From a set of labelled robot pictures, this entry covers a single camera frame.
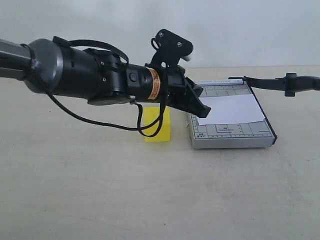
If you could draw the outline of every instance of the white table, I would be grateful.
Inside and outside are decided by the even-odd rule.
[[[194,80],[287,72],[320,76],[320,66],[187,69]],[[172,140],[146,143],[1,79],[0,239],[319,239],[320,92],[254,91],[275,145],[193,150],[178,110]],[[84,117],[136,125],[133,105],[59,99]]]

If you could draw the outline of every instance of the orange label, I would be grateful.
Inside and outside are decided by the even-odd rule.
[[[156,70],[152,69],[152,68],[148,68],[151,75],[152,75],[152,79],[153,79],[153,84],[152,84],[152,91],[150,96],[148,97],[148,99],[150,100],[155,100],[160,92],[160,86],[161,86],[161,81],[160,81],[160,77],[157,73]]]

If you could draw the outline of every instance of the yellow cube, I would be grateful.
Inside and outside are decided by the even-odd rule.
[[[149,125],[151,124],[154,120],[157,119],[160,113],[160,108],[159,107],[145,107],[143,109],[143,118],[144,118],[144,125]],[[143,133],[146,135],[152,135],[155,133],[159,126],[159,123],[157,122],[155,125],[152,127],[143,130]],[[170,109],[166,106],[163,114],[163,123],[162,127],[159,131],[159,133],[154,136],[154,137],[144,137],[145,142],[169,142],[171,138],[171,121],[170,121]]]

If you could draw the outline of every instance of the white wall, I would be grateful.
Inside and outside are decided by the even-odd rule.
[[[185,67],[320,65],[319,0],[0,0],[2,39],[95,39],[133,64],[162,28],[194,44]]]

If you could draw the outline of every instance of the sheet of paper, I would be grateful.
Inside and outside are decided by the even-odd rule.
[[[253,94],[201,97],[211,107],[206,118],[197,118],[199,125],[245,124],[265,119]]]

